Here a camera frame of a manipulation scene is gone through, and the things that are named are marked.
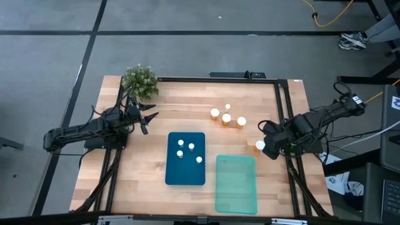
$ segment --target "translucent green container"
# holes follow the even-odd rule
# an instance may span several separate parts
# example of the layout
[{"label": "translucent green container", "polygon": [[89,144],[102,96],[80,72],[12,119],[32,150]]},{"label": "translucent green container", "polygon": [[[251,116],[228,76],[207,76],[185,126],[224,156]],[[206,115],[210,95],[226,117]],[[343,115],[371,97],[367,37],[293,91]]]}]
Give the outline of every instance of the translucent green container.
[{"label": "translucent green container", "polygon": [[251,156],[217,156],[215,210],[257,214],[256,162]]}]

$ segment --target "wooden table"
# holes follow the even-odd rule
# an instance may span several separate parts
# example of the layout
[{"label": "wooden table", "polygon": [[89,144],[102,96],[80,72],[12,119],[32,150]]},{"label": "wooden table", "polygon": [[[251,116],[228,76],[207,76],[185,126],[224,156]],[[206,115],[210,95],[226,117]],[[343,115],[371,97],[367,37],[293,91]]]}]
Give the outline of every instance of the wooden table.
[{"label": "wooden table", "polygon": [[[96,110],[112,107],[117,98],[120,76],[105,76]],[[308,111],[303,82],[288,80],[294,114]],[[259,217],[293,217],[288,171],[283,157],[271,160],[253,146],[263,138],[257,123],[263,119],[279,122],[274,86],[271,84],[159,82],[159,96],[144,103],[157,107],[144,115],[159,112],[148,126],[148,135],[136,129],[128,137],[117,175],[112,213],[223,216],[214,209],[216,156],[235,154],[256,160]],[[212,108],[231,104],[229,127],[210,120]],[[234,128],[244,116],[247,124]],[[206,135],[206,183],[203,186],[169,186],[165,183],[166,146],[173,131],[203,132]],[[79,207],[98,184],[104,149],[85,156],[72,197],[71,209]],[[312,154],[302,157],[307,186],[323,208],[333,213],[321,162]],[[107,199],[103,192],[101,209]],[[304,212],[301,190],[297,187],[300,210]]]}]

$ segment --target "green plant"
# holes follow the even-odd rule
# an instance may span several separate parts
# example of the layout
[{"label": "green plant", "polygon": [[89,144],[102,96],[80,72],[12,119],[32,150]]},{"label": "green plant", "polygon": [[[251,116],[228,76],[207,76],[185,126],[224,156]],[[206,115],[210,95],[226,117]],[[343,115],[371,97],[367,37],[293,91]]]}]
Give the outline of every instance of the green plant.
[{"label": "green plant", "polygon": [[128,68],[122,79],[124,88],[133,86],[130,93],[140,99],[151,99],[158,95],[157,77],[151,67],[143,67],[138,64],[134,68]]}]

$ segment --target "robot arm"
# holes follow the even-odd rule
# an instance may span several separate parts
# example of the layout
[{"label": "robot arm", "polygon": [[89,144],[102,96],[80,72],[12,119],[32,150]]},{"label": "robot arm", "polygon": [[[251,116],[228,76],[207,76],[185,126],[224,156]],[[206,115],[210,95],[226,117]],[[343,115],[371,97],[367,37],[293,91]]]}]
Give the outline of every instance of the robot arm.
[{"label": "robot arm", "polygon": [[364,114],[365,107],[366,105],[355,94],[346,93],[330,106],[299,114],[281,124],[261,121],[260,123],[266,122],[261,129],[266,135],[264,138],[266,145],[262,151],[271,159],[276,159],[280,150],[287,146],[290,146],[291,152],[297,155],[313,153],[311,147],[319,138],[321,128],[339,118],[360,116]]},{"label": "robot arm", "polygon": [[158,114],[156,112],[142,117],[140,111],[151,109],[156,105],[143,105],[138,103],[135,97],[129,97],[125,112],[116,106],[105,110],[99,118],[92,119],[86,124],[50,130],[44,135],[43,148],[52,153],[66,144],[98,137],[105,141],[115,141],[121,133],[133,132],[135,123],[140,123],[143,134],[148,134],[146,126]]}]

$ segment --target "blue tray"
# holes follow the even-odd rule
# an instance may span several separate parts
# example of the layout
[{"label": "blue tray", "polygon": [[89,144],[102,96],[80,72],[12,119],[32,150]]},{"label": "blue tray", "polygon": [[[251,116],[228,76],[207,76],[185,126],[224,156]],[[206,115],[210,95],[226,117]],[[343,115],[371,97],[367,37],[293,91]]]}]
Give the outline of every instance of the blue tray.
[{"label": "blue tray", "polygon": [[[184,141],[180,147],[179,140]],[[189,143],[194,150],[189,150]],[[176,154],[183,151],[183,158]],[[198,164],[196,158],[202,157]],[[165,183],[168,185],[203,185],[206,182],[206,136],[202,132],[170,132],[168,134],[167,168]]]}]

